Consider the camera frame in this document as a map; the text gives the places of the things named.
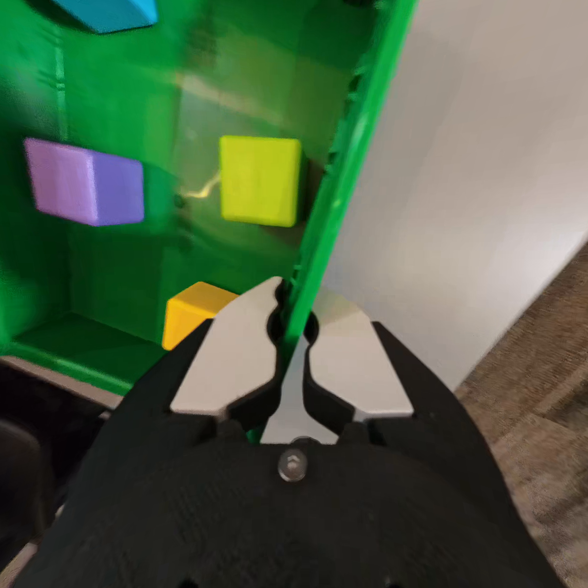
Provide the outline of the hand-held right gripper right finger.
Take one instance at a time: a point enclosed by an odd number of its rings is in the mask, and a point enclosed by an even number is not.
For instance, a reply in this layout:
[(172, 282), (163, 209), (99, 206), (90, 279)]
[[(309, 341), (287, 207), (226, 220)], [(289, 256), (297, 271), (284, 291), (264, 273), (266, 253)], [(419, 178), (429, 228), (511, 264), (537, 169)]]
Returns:
[(412, 417), (414, 408), (368, 315), (319, 291), (304, 331), (306, 412), (340, 435), (351, 422)]

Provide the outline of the purple cube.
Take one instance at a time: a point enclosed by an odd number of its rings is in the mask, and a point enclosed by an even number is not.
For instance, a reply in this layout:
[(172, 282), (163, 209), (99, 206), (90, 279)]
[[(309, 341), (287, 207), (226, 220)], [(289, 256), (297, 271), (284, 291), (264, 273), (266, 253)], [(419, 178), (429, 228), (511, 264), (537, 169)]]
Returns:
[(140, 161), (37, 138), (24, 149), (40, 212), (96, 227), (144, 220)]

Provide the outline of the lime green cube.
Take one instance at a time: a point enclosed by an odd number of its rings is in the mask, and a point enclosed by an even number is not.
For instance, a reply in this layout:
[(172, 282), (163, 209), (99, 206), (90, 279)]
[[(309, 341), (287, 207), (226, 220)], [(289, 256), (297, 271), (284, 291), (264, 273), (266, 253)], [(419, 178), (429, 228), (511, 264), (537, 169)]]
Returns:
[(222, 136), (221, 217), (229, 222), (294, 227), (303, 161), (302, 144), (295, 138)]

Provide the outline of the green plastic bin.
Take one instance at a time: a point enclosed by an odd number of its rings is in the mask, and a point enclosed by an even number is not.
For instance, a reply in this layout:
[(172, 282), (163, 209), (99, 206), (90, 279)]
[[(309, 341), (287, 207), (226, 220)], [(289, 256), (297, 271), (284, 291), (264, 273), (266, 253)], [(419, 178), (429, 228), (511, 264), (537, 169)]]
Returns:
[[(319, 292), (417, 1), (156, 1), (99, 34), (53, 1), (1, 1), (1, 354), (126, 395), (167, 301), (275, 276), (289, 359)], [(220, 212), (222, 136), (295, 138), (298, 222)], [(135, 159), (145, 218), (88, 226), (35, 208), (25, 138)]]

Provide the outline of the blue cube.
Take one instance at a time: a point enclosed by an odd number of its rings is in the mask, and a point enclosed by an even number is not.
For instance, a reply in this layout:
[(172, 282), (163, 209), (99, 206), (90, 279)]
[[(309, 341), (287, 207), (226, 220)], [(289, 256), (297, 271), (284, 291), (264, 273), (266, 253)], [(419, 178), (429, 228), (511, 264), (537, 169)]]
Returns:
[(156, 1), (53, 1), (53, 3), (99, 34), (146, 28), (159, 21)]

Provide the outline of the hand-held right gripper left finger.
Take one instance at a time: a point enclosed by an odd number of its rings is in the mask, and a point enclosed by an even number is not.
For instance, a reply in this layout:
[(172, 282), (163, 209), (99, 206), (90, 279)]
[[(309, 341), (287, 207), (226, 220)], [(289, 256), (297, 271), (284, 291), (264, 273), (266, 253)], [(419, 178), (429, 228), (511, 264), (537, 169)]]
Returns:
[(171, 401), (181, 415), (263, 426), (281, 400), (283, 370), (270, 320), (279, 317), (279, 276), (246, 291), (212, 320)]

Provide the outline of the yellow cube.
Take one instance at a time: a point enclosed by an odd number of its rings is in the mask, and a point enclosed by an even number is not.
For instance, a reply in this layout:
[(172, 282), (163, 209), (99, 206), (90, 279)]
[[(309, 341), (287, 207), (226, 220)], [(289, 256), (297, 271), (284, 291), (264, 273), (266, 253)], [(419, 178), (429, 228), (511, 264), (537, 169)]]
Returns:
[(197, 282), (166, 303), (162, 347), (172, 350), (202, 322), (213, 319), (239, 295), (206, 282)]

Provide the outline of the person's dark clothed body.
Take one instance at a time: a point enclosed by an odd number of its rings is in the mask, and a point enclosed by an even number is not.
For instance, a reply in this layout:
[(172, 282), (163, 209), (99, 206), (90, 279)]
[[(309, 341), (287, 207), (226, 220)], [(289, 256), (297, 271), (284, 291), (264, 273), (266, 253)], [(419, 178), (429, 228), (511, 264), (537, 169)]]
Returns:
[(109, 409), (1, 364), (1, 567), (65, 503)]

